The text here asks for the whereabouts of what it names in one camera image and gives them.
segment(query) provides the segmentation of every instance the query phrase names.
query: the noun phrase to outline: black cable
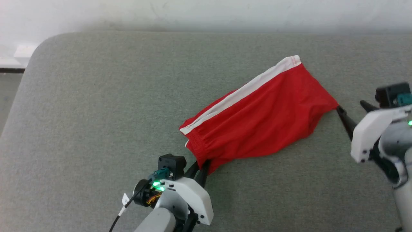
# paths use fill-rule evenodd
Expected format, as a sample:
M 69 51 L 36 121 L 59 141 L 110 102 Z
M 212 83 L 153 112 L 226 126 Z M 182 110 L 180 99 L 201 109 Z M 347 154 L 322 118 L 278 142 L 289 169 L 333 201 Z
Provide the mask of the black cable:
M 139 191 L 136 191 L 136 193 L 130 198 L 130 200 L 124 205 L 124 207 L 120 210 L 119 214 L 117 215 L 117 217 L 115 218 L 112 226 L 110 227 L 109 232 L 113 231 L 113 228 L 115 227 L 117 221 L 119 220 L 120 216 L 122 215 L 122 213 L 126 210 L 126 208 L 132 203 L 132 201 L 136 198 L 136 196 L 143 190 L 143 188 L 146 185 L 142 186 L 142 188 Z

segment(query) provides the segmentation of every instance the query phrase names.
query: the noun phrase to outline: white wall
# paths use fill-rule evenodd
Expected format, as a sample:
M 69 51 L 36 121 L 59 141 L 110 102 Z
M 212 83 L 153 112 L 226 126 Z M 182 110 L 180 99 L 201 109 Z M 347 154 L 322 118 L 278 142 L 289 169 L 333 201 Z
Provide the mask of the white wall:
M 410 33 L 412 0 L 0 0 L 0 66 L 19 45 L 99 29 Z

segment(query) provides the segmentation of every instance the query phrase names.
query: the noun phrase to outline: white tag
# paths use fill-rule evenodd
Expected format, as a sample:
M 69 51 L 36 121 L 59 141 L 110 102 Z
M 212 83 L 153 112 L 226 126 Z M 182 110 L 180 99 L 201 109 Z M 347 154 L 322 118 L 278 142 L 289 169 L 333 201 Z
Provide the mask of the white tag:
M 123 194 L 123 199 L 122 199 L 122 203 L 125 206 L 128 202 L 130 201 L 129 197 L 127 196 L 126 193 Z

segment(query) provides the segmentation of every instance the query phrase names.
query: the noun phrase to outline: gray table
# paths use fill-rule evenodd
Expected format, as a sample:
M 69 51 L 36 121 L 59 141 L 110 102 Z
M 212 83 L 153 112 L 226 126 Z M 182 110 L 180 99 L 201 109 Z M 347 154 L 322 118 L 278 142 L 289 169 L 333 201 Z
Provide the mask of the gray table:
M 0 138 L 0 231 L 107 231 L 157 157 L 193 155 L 178 127 L 286 56 L 356 120 L 375 88 L 411 81 L 412 36 L 92 32 L 33 54 Z M 208 178 L 215 218 L 196 231 L 393 231 L 391 187 L 356 164 L 335 112 L 275 155 Z M 131 207 L 115 231 L 150 209 Z

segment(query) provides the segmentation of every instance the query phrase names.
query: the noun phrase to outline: folded red garment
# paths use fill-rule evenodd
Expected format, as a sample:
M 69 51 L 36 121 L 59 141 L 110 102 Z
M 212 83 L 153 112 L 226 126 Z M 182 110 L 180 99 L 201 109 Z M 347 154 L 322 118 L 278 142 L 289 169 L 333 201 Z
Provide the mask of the folded red garment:
M 238 90 L 216 100 L 179 130 L 209 173 L 233 159 L 266 156 L 313 133 L 338 103 L 299 56 L 287 57 Z

